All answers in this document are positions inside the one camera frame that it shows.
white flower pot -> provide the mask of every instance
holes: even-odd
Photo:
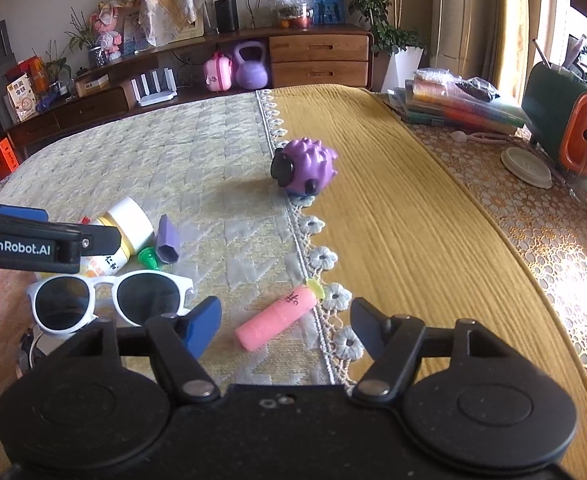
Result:
[[[407,50],[401,50],[398,54],[391,54],[387,73],[382,83],[382,92],[394,88],[405,88],[405,79],[413,79],[414,72],[420,64],[422,49],[408,46]]]

white crochet lace trim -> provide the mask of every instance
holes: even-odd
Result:
[[[288,140],[282,139],[287,130],[283,128],[284,121],[278,117],[280,111],[271,92],[258,90],[256,96],[269,140],[270,154],[273,156],[274,150],[284,147]],[[349,378],[349,364],[360,359],[365,349],[352,328],[345,325],[337,316],[349,307],[351,292],[339,283],[325,283],[321,278],[323,270],[333,269],[338,257],[330,248],[316,247],[311,243],[311,236],[321,232],[325,226],[321,219],[302,213],[302,209],[310,206],[314,200],[313,196],[292,197],[287,206],[289,222],[299,257],[304,262],[305,278],[315,278],[325,288],[325,300],[321,301],[313,312],[329,374],[333,382],[353,386],[355,381]]]

white jar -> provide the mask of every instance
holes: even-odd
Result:
[[[106,213],[94,219],[93,225],[117,227],[122,241],[115,254],[84,256],[80,259],[80,274],[85,276],[111,276],[117,273],[129,258],[147,247],[154,236],[154,227],[141,207],[131,198],[123,198]]]

purple kettlebell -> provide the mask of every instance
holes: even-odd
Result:
[[[240,55],[243,48],[255,46],[262,51],[260,60],[246,60]],[[247,90],[258,90],[267,86],[269,74],[265,66],[267,58],[267,49],[259,41],[244,41],[234,47],[234,60],[237,65],[236,83]]]
[[[317,195],[337,175],[333,161],[337,153],[320,140],[307,137],[278,148],[271,161],[271,176],[289,195]]]

yellow bedspread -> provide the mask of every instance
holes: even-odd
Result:
[[[314,245],[339,255],[324,280],[390,315],[445,327],[472,317],[497,333],[571,394],[579,428],[563,466],[587,480],[587,377],[542,290],[490,216],[368,92],[307,86],[272,95],[289,138],[321,139],[339,155],[339,175],[305,210],[327,223]],[[355,362],[352,377],[370,362]]]

